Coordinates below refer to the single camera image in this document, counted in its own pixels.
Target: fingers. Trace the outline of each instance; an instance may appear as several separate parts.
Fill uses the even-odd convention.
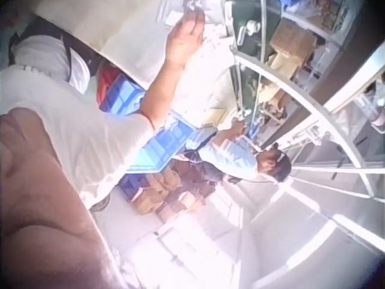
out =
[[[180,23],[179,33],[191,34],[197,22],[197,13],[194,10],[187,10]]]
[[[204,30],[205,13],[199,8],[187,10],[183,18],[174,28],[174,31],[177,31],[178,34],[190,34],[197,36],[198,39],[203,38]]]
[[[199,8],[197,8],[195,11],[197,13],[197,17],[191,34],[197,36],[198,39],[203,39],[203,32],[205,31],[205,12]]]

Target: person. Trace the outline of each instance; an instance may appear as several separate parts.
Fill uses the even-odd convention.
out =
[[[213,126],[198,129],[176,156],[178,160],[195,163],[202,174],[213,182],[241,179],[253,180],[258,175],[272,182],[283,182],[291,172],[289,157],[276,145],[271,150],[253,155],[246,141],[245,123],[233,122],[230,129],[218,131]]]
[[[128,116],[82,102],[61,39],[31,36],[12,48],[14,65],[0,78],[2,288],[125,288],[87,209],[164,123],[204,27],[201,10],[185,13],[140,109]],[[74,69],[87,67],[70,52]]]

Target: blurry foreground arm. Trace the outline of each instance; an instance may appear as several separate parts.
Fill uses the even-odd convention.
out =
[[[205,14],[195,10],[188,11],[170,33],[165,62],[140,105],[140,112],[154,129],[159,129],[166,120],[185,65],[202,45],[204,29]]]

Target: blue plastic bin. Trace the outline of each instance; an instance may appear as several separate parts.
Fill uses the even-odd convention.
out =
[[[108,90],[100,109],[119,115],[133,113],[139,109],[144,93],[144,89],[130,82],[124,75],[120,75]],[[139,151],[135,161],[128,168],[128,173],[158,173],[185,145],[195,127],[174,111],[170,114],[177,120],[176,124],[169,130],[160,130]]]

